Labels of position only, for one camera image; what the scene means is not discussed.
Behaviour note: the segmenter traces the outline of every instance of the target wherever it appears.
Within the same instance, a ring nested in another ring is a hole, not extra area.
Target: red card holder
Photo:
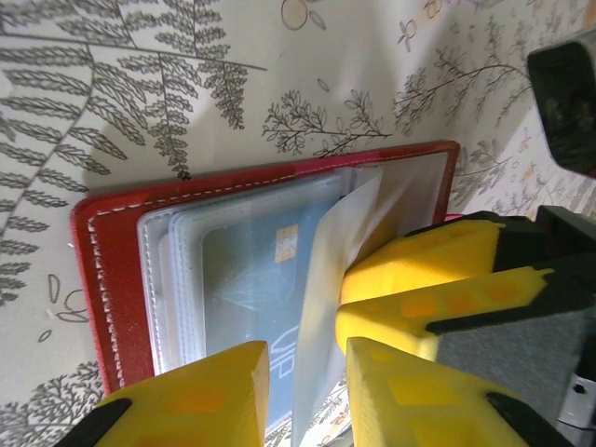
[[[71,227],[106,393],[154,375],[137,240],[137,222],[145,213],[341,167],[445,153],[434,214],[439,223],[447,210],[458,151],[456,142],[430,142],[207,175],[83,200],[73,209]]]

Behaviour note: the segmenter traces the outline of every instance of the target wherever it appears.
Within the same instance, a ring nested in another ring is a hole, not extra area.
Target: floral pattern
[[[596,182],[549,157],[525,67],[587,4],[0,4],[0,443],[53,445],[101,398],[67,225],[89,192],[454,139],[452,212],[596,217]],[[347,425],[343,381],[307,436]]]

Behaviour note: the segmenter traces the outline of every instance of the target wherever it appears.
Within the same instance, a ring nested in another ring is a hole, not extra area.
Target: card chip
[[[298,225],[278,229],[276,238],[276,264],[283,263],[296,256],[298,245]]]

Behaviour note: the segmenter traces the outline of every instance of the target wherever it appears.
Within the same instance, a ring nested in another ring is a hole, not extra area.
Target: patterned tablecloth
[[[67,224],[89,192],[455,139],[452,211],[590,214],[596,183],[551,162],[524,65],[586,3],[2,2],[0,444],[53,445],[102,395]],[[346,418],[340,387],[319,445]]]

